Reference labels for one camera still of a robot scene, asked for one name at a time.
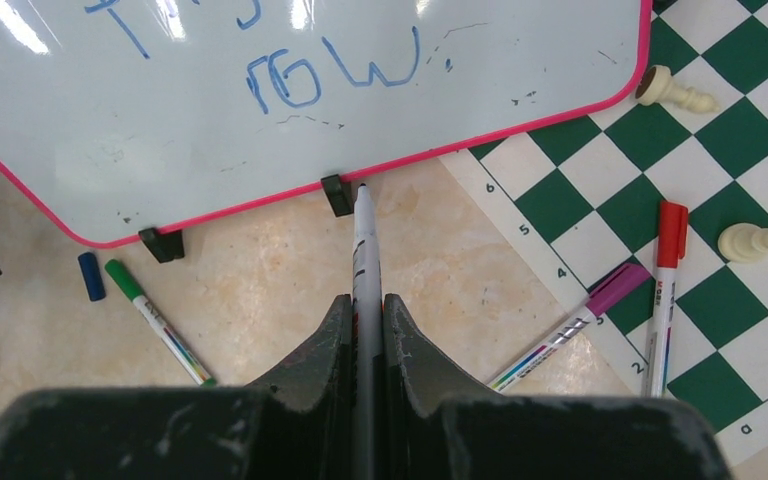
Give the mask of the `white board with pink frame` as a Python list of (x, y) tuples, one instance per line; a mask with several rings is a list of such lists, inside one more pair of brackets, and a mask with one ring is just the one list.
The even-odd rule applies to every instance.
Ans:
[(0, 1), (0, 171), (96, 248), (594, 113), (649, 1)]

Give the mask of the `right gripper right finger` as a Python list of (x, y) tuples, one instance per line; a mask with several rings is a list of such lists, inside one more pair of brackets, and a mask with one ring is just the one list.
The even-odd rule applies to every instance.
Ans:
[(504, 396), (384, 301), (393, 479), (728, 479), (691, 406), (628, 396)]

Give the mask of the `blue marker cap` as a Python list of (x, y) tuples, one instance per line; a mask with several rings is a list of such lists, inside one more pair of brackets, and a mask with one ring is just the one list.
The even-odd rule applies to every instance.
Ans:
[(89, 300), (96, 302), (104, 299), (106, 290), (97, 256), (87, 251), (78, 256), (78, 263)]

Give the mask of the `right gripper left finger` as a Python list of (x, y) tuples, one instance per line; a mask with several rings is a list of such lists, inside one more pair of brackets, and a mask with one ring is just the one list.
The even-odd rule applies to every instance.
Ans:
[(349, 471), (351, 305), (244, 386), (61, 388), (0, 414), (0, 479), (326, 479)]

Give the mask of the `blue capped marker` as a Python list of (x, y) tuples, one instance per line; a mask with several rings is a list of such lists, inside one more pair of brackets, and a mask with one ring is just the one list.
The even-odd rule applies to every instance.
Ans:
[(352, 408), (352, 477), (376, 479), (381, 423), (382, 288), (375, 205), (369, 187), (357, 189), (354, 206), (353, 341), (355, 399)]

